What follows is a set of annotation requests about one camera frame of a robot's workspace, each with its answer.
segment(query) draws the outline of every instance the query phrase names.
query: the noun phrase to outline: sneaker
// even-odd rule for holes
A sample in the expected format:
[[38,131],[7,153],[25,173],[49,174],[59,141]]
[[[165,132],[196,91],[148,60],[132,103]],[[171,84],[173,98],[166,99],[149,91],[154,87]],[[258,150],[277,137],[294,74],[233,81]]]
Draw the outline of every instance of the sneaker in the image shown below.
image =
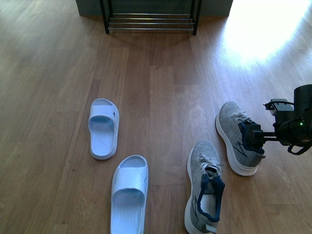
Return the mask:
[[189,234],[216,233],[225,184],[221,180],[220,158],[209,141],[197,143],[188,158],[187,171],[192,193],[184,223]]
[[261,160],[265,158],[262,147],[250,148],[246,145],[247,124],[256,124],[245,115],[235,102],[225,103],[215,118],[215,126],[223,138],[230,167],[241,176],[252,176]]

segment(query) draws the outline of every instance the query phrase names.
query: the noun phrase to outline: shoe rack shelf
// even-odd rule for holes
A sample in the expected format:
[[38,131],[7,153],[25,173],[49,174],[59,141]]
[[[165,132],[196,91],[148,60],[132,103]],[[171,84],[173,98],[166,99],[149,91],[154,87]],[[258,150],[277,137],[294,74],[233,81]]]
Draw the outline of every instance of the shoe rack shelf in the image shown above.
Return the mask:
[[196,35],[202,0],[198,0],[195,15],[195,0],[192,0],[190,14],[113,13],[112,1],[106,0],[108,18],[106,18],[104,1],[99,0],[106,34],[109,34],[111,30],[140,30],[187,31]]

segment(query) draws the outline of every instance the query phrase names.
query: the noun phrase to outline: shoelace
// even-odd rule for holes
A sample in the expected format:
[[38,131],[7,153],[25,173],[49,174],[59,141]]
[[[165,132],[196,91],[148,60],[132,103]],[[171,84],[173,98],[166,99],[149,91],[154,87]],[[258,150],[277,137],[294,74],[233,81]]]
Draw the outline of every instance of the shoelace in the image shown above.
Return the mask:
[[[206,172],[207,167],[214,168],[216,171],[221,170],[222,165],[215,158],[208,158],[204,154],[199,153],[199,160],[201,162],[201,170],[202,172]],[[217,177],[216,173],[210,172],[212,176]]]
[[250,117],[248,117],[247,115],[245,115],[244,113],[245,112],[234,114],[234,115],[232,115],[232,118],[234,117],[236,122],[238,122],[238,121],[241,121],[241,122],[248,121],[248,122],[252,123],[253,122],[252,119]]

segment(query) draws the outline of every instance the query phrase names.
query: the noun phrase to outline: white slide sandal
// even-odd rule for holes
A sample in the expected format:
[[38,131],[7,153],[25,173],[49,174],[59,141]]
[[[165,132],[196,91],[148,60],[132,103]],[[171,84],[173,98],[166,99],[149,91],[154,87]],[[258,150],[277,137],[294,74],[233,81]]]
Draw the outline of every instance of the white slide sandal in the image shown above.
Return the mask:
[[111,234],[143,234],[148,190],[144,157],[129,156],[116,168],[111,197]]
[[109,159],[117,149],[119,112],[109,100],[93,101],[88,126],[91,134],[90,151],[96,159]]

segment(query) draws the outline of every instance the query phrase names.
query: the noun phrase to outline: gray wall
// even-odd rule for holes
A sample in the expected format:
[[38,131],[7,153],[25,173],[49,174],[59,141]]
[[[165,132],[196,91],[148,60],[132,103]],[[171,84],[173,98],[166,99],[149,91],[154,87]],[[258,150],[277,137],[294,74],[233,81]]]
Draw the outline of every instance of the gray wall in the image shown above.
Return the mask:
[[[111,0],[114,13],[189,14],[191,0]],[[99,0],[76,0],[81,16],[101,15]],[[203,0],[202,16],[228,16],[233,0]]]

